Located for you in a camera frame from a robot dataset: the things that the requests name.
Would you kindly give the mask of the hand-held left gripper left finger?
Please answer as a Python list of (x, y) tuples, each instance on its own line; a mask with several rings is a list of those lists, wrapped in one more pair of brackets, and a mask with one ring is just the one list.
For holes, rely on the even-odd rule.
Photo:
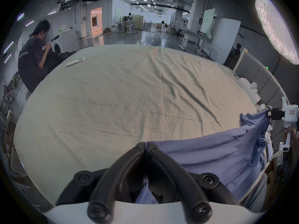
[(79, 171), (59, 196), (56, 206), (88, 201), (94, 223), (111, 223), (115, 201), (134, 203), (144, 187), (145, 142), (139, 142), (109, 168)]

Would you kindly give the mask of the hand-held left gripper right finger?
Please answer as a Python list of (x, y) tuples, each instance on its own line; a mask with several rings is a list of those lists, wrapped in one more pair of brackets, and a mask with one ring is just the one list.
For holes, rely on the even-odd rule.
[(209, 221), (210, 202), (240, 205), (218, 176), (187, 172), (153, 142), (148, 144), (147, 174), (148, 188), (158, 203), (181, 202), (187, 223)]

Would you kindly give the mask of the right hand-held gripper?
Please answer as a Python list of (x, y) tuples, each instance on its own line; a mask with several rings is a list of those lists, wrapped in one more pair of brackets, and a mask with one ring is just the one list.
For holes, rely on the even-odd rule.
[[(286, 98), (282, 97), (282, 108), (267, 107), (266, 117), (271, 120), (282, 120), (284, 128), (288, 129), (299, 118), (298, 105), (288, 105)], [(290, 148), (291, 133), (287, 133), (285, 142), (280, 142), (279, 151), (288, 152)]]

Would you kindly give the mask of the person's right hand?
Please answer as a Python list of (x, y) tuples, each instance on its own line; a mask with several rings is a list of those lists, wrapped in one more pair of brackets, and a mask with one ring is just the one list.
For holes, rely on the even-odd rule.
[(290, 126), (285, 129), (285, 138), (287, 138), (287, 133), (290, 133), (290, 148), (292, 154), (298, 154), (298, 138), (296, 130), (293, 126)]

